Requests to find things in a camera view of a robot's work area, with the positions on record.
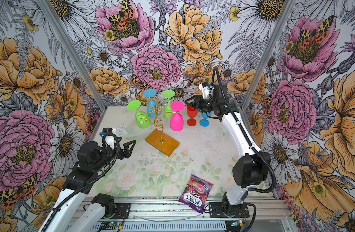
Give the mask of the red wine glass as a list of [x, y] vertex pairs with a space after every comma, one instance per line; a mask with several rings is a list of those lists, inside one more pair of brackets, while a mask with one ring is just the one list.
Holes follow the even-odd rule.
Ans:
[[195, 117], [197, 116], [198, 111], [192, 108], [191, 106], [187, 105], [187, 115], [189, 119], [187, 120], [187, 125], [193, 127], [197, 124]]

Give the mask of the blue front wine glass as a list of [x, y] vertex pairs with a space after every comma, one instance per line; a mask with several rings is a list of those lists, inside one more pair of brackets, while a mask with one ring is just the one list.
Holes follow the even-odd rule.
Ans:
[[207, 113], [201, 113], [201, 117], [202, 117], [202, 119], [199, 121], [199, 124], [202, 127], [208, 127], [209, 126], [209, 121], [208, 121], [209, 115]]

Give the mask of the pink wine glass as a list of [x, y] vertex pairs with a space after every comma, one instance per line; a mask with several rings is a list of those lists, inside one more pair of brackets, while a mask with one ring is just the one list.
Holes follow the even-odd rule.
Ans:
[[180, 111], [184, 110], [185, 104], [180, 101], [175, 101], [171, 104], [170, 107], [171, 107], [171, 110], [173, 110], [175, 112], [170, 120], [170, 128], [173, 131], [179, 132], [179, 131], [183, 130], [183, 128], [184, 128], [184, 118], [180, 114]]

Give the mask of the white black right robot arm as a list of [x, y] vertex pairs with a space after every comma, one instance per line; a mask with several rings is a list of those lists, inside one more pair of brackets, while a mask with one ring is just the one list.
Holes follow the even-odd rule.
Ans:
[[262, 151], [251, 138], [234, 103], [230, 103], [226, 97], [206, 99], [201, 95], [195, 95], [184, 103], [200, 113], [213, 112], [235, 143], [239, 160], [232, 168], [234, 183], [224, 194], [221, 203], [225, 216], [234, 217], [245, 211], [245, 199], [250, 193], [270, 193], [274, 190], [276, 177], [270, 165], [270, 154]]

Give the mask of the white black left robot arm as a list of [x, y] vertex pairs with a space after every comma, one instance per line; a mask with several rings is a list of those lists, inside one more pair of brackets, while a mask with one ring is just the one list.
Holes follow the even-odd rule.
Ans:
[[117, 147], [115, 151], [107, 152], [95, 141], [84, 143], [78, 151], [79, 161], [68, 175], [54, 208], [39, 230], [63, 232], [94, 183], [106, 174], [103, 172], [99, 175], [100, 170], [108, 166], [107, 171], [109, 171], [118, 154], [122, 154], [123, 158], [129, 158], [135, 144], [136, 141], [133, 140], [125, 143], [124, 149]]

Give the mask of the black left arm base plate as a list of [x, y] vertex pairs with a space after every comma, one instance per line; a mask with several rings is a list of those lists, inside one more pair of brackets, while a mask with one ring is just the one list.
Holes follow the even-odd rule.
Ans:
[[130, 203], [112, 203], [105, 206], [105, 219], [128, 219], [130, 213]]

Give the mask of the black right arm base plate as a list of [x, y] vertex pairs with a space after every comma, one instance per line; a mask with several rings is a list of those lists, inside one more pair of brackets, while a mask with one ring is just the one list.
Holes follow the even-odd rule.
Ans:
[[228, 202], [208, 204], [210, 218], [248, 218], [249, 210], [245, 204], [231, 205]]

